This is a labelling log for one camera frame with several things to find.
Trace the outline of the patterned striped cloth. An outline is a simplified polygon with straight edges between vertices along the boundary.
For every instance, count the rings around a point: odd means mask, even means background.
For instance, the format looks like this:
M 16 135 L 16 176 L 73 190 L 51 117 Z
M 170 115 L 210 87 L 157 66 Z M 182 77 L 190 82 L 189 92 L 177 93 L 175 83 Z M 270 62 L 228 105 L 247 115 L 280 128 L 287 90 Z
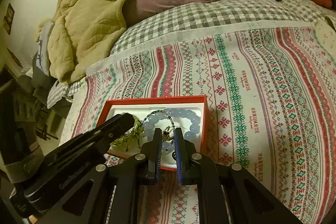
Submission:
M 303 223 L 335 202 L 335 50 L 308 24 L 205 28 L 107 58 L 84 80 L 62 142 L 108 100 L 206 96 L 206 151 L 246 167 Z

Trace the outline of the grey checkered bedsheet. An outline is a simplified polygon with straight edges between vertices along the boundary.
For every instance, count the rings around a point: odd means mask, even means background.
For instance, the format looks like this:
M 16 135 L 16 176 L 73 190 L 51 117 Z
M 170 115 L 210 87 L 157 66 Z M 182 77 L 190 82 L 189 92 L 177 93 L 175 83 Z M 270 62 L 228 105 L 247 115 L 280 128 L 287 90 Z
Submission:
M 256 20 L 335 22 L 335 11 L 310 0 L 222 0 L 189 3 L 161 12 L 129 27 L 116 41 L 118 53 L 171 32 Z

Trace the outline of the beige quilted blanket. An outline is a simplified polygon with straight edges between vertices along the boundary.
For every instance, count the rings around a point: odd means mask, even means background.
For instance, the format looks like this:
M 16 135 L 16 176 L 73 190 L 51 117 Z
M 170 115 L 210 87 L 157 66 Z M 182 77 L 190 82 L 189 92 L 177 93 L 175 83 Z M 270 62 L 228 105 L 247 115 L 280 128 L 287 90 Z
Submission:
M 46 23 L 54 26 L 47 43 L 50 73 L 71 84 L 86 75 L 86 69 L 108 57 L 126 31 L 122 13 L 127 0 L 58 0 L 52 18 L 40 22 L 38 37 Z

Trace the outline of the small dark wall picture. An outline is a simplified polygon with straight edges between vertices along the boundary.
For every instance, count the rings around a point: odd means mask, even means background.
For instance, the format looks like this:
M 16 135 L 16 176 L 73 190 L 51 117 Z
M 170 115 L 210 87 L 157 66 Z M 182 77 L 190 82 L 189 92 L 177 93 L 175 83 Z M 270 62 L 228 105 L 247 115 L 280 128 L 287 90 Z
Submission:
M 8 7 L 7 7 L 6 14 L 3 18 L 3 27 L 6 30 L 8 35 L 11 34 L 11 28 L 12 28 L 12 24 L 13 24 L 14 14 L 15 14 L 15 11 L 14 11 L 12 5 L 9 3 Z

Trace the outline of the red jewelry box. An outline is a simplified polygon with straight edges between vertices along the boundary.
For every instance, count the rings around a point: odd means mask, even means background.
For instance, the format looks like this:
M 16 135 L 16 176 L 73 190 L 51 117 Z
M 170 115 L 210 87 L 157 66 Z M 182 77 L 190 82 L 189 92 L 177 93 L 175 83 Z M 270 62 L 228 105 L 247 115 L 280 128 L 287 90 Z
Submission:
M 209 108 L 206 96 L 183 96 L 109 100 L 105 103 L 97 125 L 116 114 L 129 113 L 134 120 L 143 122 L 145 128 L 129 145 L 112 145 L 108 154 L 127 159 L 139 153 L 141 146 L 153 139 L 154 129 L 162 130 L 161 169 L 175 171 L 173 129 L 179 127 L 182 134 L 194 143 L 197 152 L 206 152 L 208 141 Z

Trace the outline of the white floral fabric piece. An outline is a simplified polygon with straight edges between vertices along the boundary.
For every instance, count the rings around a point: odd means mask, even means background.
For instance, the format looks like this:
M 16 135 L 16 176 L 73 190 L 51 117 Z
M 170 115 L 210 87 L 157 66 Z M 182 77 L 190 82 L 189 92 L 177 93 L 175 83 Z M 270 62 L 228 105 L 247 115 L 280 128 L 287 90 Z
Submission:
M 335 22 L 328 16 L 324 20 L 318 20 L 314 24 L 315 33 L 318 41 L 325 50 L 335 59 L 336 53 L 336 33 Z

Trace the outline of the dark charm pendant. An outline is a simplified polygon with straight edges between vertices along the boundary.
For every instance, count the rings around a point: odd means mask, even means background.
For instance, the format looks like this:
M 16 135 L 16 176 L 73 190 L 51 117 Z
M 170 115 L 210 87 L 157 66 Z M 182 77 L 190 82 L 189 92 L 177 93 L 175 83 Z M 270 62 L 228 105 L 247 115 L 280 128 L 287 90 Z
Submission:
M 177 160 L 177 154 L 175 151 L 171 154 L 172 158 L 176 161 Z

